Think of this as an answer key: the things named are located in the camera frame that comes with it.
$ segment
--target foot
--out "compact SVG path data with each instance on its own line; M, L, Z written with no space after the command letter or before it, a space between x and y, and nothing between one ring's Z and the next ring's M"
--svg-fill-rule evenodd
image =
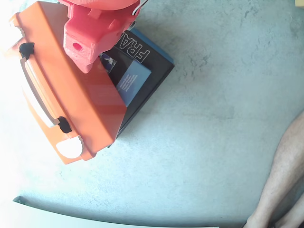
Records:
M254 214L251 215L244 228L267 228L268 227L268 221L263 220L255 216Z
M296 218L284 216L275 224L275 228L298 228L301 223L302 222Z

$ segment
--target hole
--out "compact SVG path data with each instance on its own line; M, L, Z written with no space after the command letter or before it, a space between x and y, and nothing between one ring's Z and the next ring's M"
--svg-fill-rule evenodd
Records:
M77 50L77 51L81 51L82 50L82 46L78 43L74 43L73 47Z

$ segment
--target blue rectangle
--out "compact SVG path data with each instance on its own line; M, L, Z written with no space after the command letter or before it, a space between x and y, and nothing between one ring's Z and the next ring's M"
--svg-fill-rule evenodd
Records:
M116 89L128 107L138 91L141 89L151 71L137 61L133 61L122 79L116 86Z

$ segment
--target human leg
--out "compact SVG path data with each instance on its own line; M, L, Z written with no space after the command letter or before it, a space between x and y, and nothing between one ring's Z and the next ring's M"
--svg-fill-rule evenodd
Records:
M267 228L278 204L304 174L304 113L284 133L259 204L244 228Z
M276 224L275 228L298 228L304 221L304 194L291 210Z

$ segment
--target gray floor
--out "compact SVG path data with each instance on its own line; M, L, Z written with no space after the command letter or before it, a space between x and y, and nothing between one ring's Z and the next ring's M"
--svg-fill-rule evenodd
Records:
M22 176L32 205L69 215L238 227L304 109L303 27L292 0L150 0L137 28L176 67L117 142L64 166L25 104L2 94L0 136L15 164L6 174Z

